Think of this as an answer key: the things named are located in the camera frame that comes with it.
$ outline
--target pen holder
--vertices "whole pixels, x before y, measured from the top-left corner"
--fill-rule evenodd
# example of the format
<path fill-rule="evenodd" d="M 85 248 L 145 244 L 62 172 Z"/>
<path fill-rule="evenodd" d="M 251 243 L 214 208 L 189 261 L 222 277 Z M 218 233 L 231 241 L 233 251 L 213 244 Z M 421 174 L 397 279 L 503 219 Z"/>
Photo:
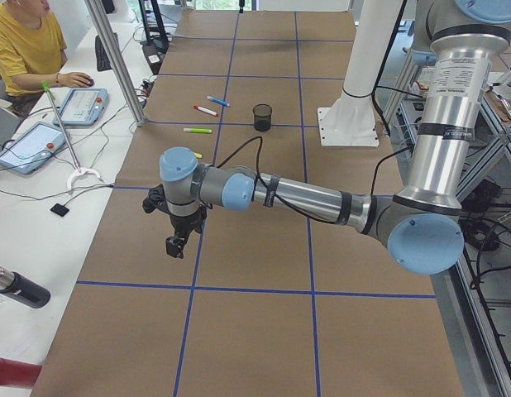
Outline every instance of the pen holder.
<path fill-rule="evenodd" d="M 0 266 L 0 294 L 38 309 L 50 300 L 50 291 L 35 284 L 17 272 L 9 271 Z"/>
<path fill-rule="evenodd" d="M 254 128 L 259 132 L 266 132 L 272 126 L 272 108 L 266 103 L 255 105 L 252 109 L 254 113 Z"/>
<path fill-rule="evenodd" d="M 0 357 L 0 386 L 30 389 L 37 381 L 41 369 L 42 366 Z"/>

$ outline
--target red marker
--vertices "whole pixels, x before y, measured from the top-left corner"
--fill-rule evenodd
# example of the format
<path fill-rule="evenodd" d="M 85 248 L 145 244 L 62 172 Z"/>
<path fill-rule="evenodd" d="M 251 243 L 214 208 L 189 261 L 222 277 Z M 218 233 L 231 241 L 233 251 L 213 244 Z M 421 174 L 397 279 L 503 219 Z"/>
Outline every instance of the red marker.
<path fill-rule="evenodd" d="M 213 110 L 209 110 L 209 109 L 203 108 L 202 106 L 199 106 L 199 105 L 193 105 L 193 109 L 197 109 L 197 110 L 200 110 L 201 112 L 205 112 L 207 114 L 211 114 L 212 116 L 215 116 L 215 117 L 219 116 L 219 113 L 214 112 Z"/>

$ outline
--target white desk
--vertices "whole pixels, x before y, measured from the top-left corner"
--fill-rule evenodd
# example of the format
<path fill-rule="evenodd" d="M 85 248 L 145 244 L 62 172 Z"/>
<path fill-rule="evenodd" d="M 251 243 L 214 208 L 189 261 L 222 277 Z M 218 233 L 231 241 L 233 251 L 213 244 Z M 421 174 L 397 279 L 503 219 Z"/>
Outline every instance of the white desk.
<path fill-rule="evenodd" d="M 120 48 L 125 47 L 122 54 L 131 79 L 139 87 L 141 81 L 148 79 L 151 73 L 141 47 L 132 39 L 136 28 L 137 25 L 131 23 L 112 24 L 112 29 L 118 34 Z M 90 74 L 96 86 L 108 90 L 109 101 L 103 116 L 93 128 L 69 130 L 72 142 L 90 134 L 125 105 L 113 71 L 96 70 L 93 48 L 96 34 L 94 28 L 90 29 L 62 71 Z M 58 104 L 68 90 L 52 89 Z M 48 106 L 48 99 L 43 96 L 34 111 Z M 43 118 L 45 122 L 51 122 L 53 113 L 45 115 L 41 112 L 28 118 L 17 135 Z M 109 142 L 93 168 L 101 173 L 105 183 L 115 180 L 135 127 L 131 113 L 126 108 L 103 128 Z M 90 166 L 106 141 L 103 133 L 97 131 L 75 145 L 81 165 Z M 71 161 L 67 150 L 61 152 L 59 158 Z M 9 170 L 0 171 L 0 189 L 36 197 L 64 192 L 66 180 L 73 170 L 70 164 L 51 159 L 28 176 Z M 95 176 L 89 175 L 77 179 L 74 187 L 97 183 Z M 0 357 L 43 363 L 110 193 L 110 189 L 98 189 L 81 195 L 69 204 L 70 211 L 64 218 L 50 212 L 50 208 L 55 203 L 65 203 L 72 197 L 70 194 L 33 201 L 0 193 L 0 265 L 24 275 L 51 292 L 50 302 L 41 309 L 31 309 L 0 295 Z M 30 390 L 0 387 L 0 397 L 29 394 Z"/>

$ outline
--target thermos bottle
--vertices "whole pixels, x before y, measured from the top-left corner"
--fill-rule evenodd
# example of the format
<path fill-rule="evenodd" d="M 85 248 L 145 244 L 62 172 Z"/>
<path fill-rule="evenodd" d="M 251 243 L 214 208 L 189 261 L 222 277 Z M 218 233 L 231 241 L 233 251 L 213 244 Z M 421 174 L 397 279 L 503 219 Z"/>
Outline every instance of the thermos bottle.
<path fill-rule="evenodd" d="M 15 271 L 0 266 L 0 294 L 38 309 L 50 300 L 50 291 Z"/>

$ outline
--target tablet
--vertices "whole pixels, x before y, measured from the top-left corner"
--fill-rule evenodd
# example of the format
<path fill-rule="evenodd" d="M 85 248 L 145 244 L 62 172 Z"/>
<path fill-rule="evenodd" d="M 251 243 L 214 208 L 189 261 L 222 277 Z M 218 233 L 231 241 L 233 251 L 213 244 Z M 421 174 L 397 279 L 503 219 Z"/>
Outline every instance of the tablet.
<path fill-rule="evenodd" d="M 107 100 L 105 88 L 72 88 L 59 109 L 60 118 L 67 127 L 90 127 L 103 113 Z M 59 125 L 57 117 L 53 123 Z"/>
<path fill-rule="evenodd" d="M 30 174 L 65 143 L 62 131 L 38 122 L 0 152 L 0 165 L 20 174 Z"/>

